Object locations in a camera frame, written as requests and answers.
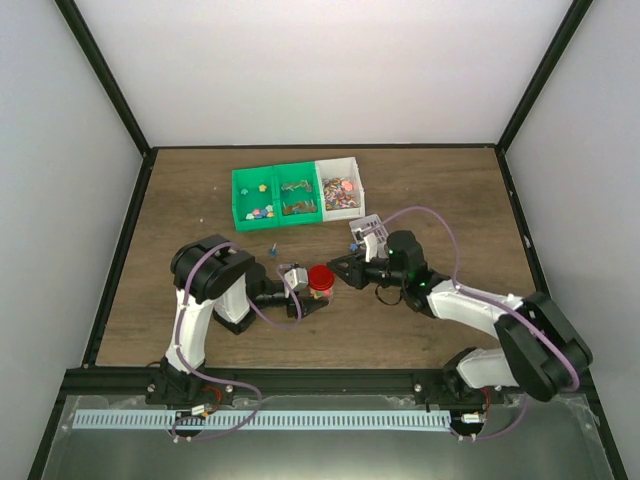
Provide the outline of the clear plastic jar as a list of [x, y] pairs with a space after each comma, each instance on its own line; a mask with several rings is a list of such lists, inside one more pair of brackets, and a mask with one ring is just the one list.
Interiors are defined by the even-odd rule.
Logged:
[[316, 289], [316, 288], [309, 288], [310, 294], [311, 296], [315, 299], [315, 300], [325, 300], [327, 302], [331, 302], [332, 298], [333, 298], [333, 288], [329, 287], [326, 289]]

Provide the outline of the red round lid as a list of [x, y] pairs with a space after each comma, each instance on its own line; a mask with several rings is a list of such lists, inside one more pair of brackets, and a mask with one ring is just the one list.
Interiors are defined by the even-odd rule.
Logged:
[[335, 275], [327, 265], [314, 265], [308, 270], [309, 287], [316, 291], [327, 291], [333, 288]]

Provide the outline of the lilac slotted plastic scoop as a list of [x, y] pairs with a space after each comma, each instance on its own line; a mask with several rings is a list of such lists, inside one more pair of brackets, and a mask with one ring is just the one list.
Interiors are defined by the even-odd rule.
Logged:
[[378, 214], [354, 219], [349, 222], [349, 228], [356, 245], [364, 246], [365, 237], [370, 233], [374, 234], [378, 245], [386, 244], [388, 232]]

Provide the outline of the green bin with square lollipops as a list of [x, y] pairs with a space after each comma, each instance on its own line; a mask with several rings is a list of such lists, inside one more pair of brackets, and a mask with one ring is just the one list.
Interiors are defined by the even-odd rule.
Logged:
[[279, 194], [276, 211], [280, 225], [291, 227], [322, 221], [321, 198], [314, 162], [279, 164], [274, 167]]

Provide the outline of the green bin with star candies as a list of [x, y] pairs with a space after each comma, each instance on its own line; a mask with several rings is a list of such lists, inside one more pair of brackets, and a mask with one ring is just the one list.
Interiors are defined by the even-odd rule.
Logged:
[[273, 166], [232, 171], [232, 215], [238, 232], [280, 226], [280, 195]]

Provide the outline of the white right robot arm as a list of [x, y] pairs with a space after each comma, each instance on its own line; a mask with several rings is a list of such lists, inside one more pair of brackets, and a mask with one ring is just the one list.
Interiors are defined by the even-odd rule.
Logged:
[[447, 396], [465, 403], [483, 387], [518, 387], [547, 402], [575, 390], [593, 354], [552, 298], [498, 295], [469, 288], [430, 268], [415, 235], [391, 233], [386, 254], [374, 247], [335, 258], [328, 268], [353, 288], [396, 287], [416, 313], [454, 321], [495, 338], [500, 346], [473, 348], [456, 357], [444, 378]]

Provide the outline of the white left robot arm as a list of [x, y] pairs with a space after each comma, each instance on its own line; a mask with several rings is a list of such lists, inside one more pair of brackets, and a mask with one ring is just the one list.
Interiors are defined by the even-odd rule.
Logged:
[[308, 272], [300, 265], [277, 269], [277, 280], [249, 252], [216, 234], [184, 245], [171, 265], [176, 288], [176, 314], [172, 338], [160, 361], [154, 383], [163, 398], [184, 404], [196, 402], [204, 392], [205, 341], [215, 320], [238, 335], [248, 329], [265, 308], [282, 307], [288, 318], [301, 319], [325, 308], [326, 296], [310, 293]]

